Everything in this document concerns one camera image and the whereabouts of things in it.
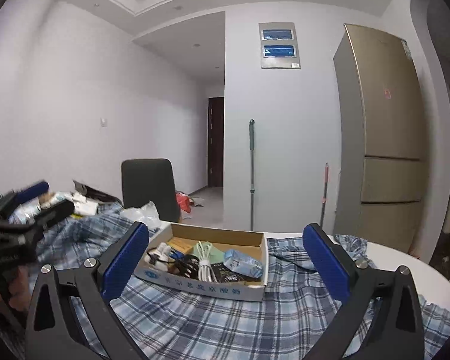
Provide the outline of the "dark folder on table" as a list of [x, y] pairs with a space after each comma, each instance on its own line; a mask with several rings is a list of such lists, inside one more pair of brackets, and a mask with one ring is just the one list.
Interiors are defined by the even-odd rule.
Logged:
[[118, 197], [114, 197], [108, 193], [99, 191], [98, 189], [94, 189], [93, 187], [90, 187], [77, 180], [73, 180], [73, 182], [75, 190], [86, 198], [96, 200], [100, 203], [122, 203]]

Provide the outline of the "red plastic bag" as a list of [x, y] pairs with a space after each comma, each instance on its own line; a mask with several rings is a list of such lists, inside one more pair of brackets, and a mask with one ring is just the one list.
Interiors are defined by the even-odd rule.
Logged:
[[179, 208], [184, 211], [187, 214], [191, 213], [191, 200], [190, 197], [183, 192], [177, 191], [176, 194], [176, 201], [178, 203]]

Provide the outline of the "wall electrical panel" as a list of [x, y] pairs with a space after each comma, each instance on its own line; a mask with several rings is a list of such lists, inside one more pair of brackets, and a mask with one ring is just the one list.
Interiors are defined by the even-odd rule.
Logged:
[[260, 23], [259, 36], [262, 69], [301, 68], [294, 23]]

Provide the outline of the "green snap pouch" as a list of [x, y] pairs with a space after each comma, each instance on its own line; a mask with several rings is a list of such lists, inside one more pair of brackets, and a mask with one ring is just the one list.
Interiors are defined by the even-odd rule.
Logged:
[[223, 262], [224, 262], [224, 252], [212, 245], [209, 249], [209, 263], [213, 265]]

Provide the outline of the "blue tissue packet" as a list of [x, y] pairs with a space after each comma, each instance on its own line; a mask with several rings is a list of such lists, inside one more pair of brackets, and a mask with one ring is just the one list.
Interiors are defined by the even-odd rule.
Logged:
[[239, 250], [227, 250], [223, 255], [223, 264], [238, 275], [259, 279], [263, 275], [263, 264]]

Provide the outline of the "dark grey chair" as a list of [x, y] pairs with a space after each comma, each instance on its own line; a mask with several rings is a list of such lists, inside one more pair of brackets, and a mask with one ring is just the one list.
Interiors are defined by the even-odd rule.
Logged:
[[181, 210], [171, 162], [166, 158], [128, 159], [122, 162], [122, 197], [125, 208], [156, 206], [159, 218], [178, 223]]

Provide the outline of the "gold refrigerator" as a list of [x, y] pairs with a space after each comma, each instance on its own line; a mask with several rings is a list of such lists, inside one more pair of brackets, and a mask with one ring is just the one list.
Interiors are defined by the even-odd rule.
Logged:
[[407, 43], [346, 24], [333, 63], [341, 125], [334, 231], [406, 253], [428, 176], [424, 100]]

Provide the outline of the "blue plaid shirt cloth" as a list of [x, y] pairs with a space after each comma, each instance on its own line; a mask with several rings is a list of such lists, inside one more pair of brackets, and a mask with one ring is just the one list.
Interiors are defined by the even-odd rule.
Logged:
[[[43, 264], [57, 270], [98, 258], [131, 225], [118, 204], [99, 214], [66, 219], [44, 233], [30, 267], [34, 289]], [[298, 238], [267, 240], [268, 283], [262, 302], [233, 301], [167, 289], [132, 276], [111, 302], [149, 359], [302, 359], [341, 307], [332, 299]], [[450, 336], [450, 311], [418, 295], [424, 359]]]

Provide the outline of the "white charger with cable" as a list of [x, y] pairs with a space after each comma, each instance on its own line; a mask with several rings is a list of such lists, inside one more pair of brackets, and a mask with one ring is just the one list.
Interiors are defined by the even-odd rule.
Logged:
[[198, 258], [198, 279], [199, 281], [214, 283], [215, 276], [209, 263], [209, 249], [212, 246], [209, 242], [199, 241], [195, 245], [195, 256]]

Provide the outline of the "clear plastic bag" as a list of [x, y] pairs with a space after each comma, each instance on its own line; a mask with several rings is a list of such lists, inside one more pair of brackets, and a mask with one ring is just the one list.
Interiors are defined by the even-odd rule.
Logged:
[[161, 220], [154, 202], [149, 201], [142, 207], [130, 207], [123, 210], [120, 215], [131, 222], [141, 222], [149, 230], [157, 230], [161, 227]]

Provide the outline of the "gold blue cigarette carton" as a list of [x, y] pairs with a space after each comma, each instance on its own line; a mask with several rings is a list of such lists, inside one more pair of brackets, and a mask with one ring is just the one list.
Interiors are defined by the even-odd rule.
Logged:
[[191, 254], [197, 242], [194, 240], [173, 236], [167, 244], [175, 251], [181, 254]]

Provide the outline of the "shallow cardboard box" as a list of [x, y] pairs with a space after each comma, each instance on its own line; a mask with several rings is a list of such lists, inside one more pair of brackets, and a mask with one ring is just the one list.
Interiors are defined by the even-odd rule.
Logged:
[[134, 275], [168, 289], [260, 302], [268, 282], [266, 237], [260, 232], [165, 223], [151, 236]]

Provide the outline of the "black hair clip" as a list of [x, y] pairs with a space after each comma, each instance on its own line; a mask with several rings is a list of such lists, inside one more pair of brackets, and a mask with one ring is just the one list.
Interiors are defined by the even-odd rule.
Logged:
[[193, 280], [198, 278], [199, 259], [192, 254], [183, 254], [174, 249], [161, 251], [155, 248], [145, 253], [144, 260], [159, 271]]

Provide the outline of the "dark brown door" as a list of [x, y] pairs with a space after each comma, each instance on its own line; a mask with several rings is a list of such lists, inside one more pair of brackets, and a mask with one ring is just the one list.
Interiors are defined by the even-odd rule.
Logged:
[[224, 185], [224, 97], [211, 97], [208, 105], [208, 186]]

